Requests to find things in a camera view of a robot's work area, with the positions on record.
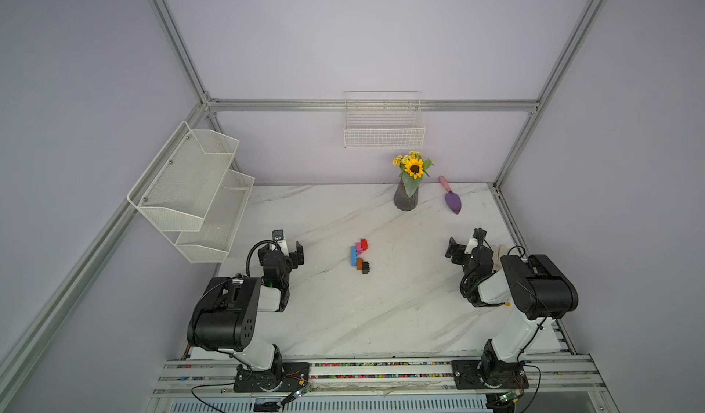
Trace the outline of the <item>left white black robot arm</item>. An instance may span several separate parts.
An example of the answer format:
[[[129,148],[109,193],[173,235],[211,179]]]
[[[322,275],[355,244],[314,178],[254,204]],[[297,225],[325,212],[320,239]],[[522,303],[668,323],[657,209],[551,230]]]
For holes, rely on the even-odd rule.
[[[215,277],[196,303],[187,327],[187,343],[224,354],[257,373],[282,371],[279,348],[256,334],[260,313],[281,313],[290,298],[290,275],[305,263],[305,248],[294,249],[275,231],[249,250],[245,272]]]

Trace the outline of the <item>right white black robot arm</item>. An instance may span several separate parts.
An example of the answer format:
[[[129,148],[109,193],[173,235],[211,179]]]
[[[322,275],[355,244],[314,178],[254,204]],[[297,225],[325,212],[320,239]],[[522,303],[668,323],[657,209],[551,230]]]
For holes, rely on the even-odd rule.
[[[512,312],[483,351],[482,368],[521,365],[521,356],[545,324],[578,307],[578,291],[543,254],[529,255],[517,245],[495,257],[487,232],[474,230],[466,244],[450,238],[444,257],[462,267],[459,292],[475,308],[511,304]]]

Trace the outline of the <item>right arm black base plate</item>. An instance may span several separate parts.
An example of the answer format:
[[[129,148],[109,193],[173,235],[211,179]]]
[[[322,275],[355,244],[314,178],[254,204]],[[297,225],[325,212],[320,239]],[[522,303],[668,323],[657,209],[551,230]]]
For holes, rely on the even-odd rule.
[[[520,363],[484,363],[481,360],[451,361],[455,386],[459,390],[526,389],[529,387]]]

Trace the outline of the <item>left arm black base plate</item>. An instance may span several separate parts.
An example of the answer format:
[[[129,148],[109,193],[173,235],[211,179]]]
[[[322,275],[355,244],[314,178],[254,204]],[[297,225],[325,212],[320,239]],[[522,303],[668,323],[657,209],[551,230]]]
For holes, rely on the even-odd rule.
[[[310,380],[310,363],[274,363],[270,370],[255,371],[238,366],[233,391],[235,393],[293,392]]]

